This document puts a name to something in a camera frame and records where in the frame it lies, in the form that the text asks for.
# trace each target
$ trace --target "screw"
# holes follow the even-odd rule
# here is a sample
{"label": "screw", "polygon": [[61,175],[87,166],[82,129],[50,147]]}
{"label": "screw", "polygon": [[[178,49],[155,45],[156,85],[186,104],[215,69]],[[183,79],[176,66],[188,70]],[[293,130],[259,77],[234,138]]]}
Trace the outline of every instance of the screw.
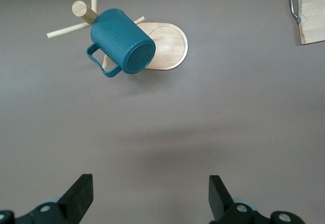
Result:
{"label": "screw", "polygon": [[239,210],[240,212],[247,212],[247,208],[243,205],[238,205],[237,210]]}
{"label": "screw", "polygon": [[49,205],[45,205],[45,206],[43,206],[43,207],[40,209],[40,211],[41,211],[41,212],[45,212],[45,211],[48,211],[49,209],[51,209],[51,206],[49,206]]}
{"label": "screw", "polygon": [[290,216],[288,216],[287,214],[279,214],[279,219],[285,222],[291,222],[291,218]]}

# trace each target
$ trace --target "gray table surface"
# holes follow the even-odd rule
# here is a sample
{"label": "gray table surface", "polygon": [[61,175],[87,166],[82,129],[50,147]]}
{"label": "gray table surface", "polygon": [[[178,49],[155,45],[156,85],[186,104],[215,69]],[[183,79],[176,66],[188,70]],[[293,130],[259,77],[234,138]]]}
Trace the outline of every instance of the gray table surface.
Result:
{"label": "gray table surface", "polygon": [[[92,173],[81,223],[212,220],[209,175],[233,197],[325,220],[325,43],[301,46],[288,0],[98,0],[179,26],[178,68],[105,77],[77,0],[0,0],[0,209],[17,216]],[[90,0],[82,0],[90,5]]]}

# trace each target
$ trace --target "blue mug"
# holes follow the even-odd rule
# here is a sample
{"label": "blue mug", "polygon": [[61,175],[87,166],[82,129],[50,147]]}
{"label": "blue mug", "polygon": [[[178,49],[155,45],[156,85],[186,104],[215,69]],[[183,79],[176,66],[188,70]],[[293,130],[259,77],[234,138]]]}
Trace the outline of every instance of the blue mug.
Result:
{"label": "blue mug", "polygon": [[[120,9],[109,9],[100,14],[91,27],[93,44],[88,47],[87,55],[111,78],[124,71],[138,73],[151,62],[156,51],[154,41],[146,35]],[[116,64],[105,71],[92,54],[101,49]]]}

